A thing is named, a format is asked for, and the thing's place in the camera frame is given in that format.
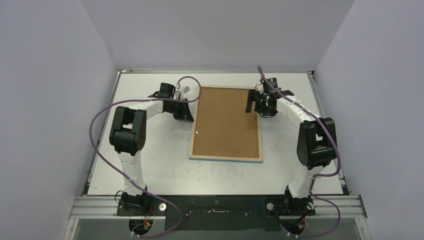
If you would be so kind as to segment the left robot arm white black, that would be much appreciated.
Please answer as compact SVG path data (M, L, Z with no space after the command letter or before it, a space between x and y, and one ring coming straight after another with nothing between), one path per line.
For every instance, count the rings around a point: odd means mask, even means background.
M194 122L185 96L189 91L189 86L163 82L147 100L115 109L109 142L122 167L124 190L120 202L125 210L141 216L152 207L141 164L141 151L147 140L147 121L158 114L170 113L175 120Z

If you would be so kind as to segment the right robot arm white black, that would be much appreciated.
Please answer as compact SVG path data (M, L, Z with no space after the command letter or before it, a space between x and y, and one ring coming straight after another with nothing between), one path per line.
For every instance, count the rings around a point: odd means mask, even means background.
M300 215L313 210L311 191L322 171L336 159L336 126L308 110L289 90L278 87L276 78L261 79L261 88L247 94L246 113L255 111L262 118L284 115L298 129L296 155L300 166L286 187L279 214Z

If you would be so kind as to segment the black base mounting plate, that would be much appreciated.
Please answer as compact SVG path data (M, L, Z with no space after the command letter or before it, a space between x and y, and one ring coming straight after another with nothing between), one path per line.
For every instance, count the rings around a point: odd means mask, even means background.
M305 218L315 215L310 197L294 199L279 195L151 195L122 194L116 215L129 217L129 227L148 233L155 220L164 220L164 230L280 231L282 227L304 227Z

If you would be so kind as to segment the aluminium rail front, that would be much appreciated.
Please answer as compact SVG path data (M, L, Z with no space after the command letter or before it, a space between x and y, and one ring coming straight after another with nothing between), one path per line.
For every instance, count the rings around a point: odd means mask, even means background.
M324 198L336 204L343 219L367 218L367 213L359 195L322 195ZM314 199L315 215L308 219L336 219L337 210L331 204ZM142 216L118 216L118 204L113 196L78 196L75 198L70 219L142 219Z

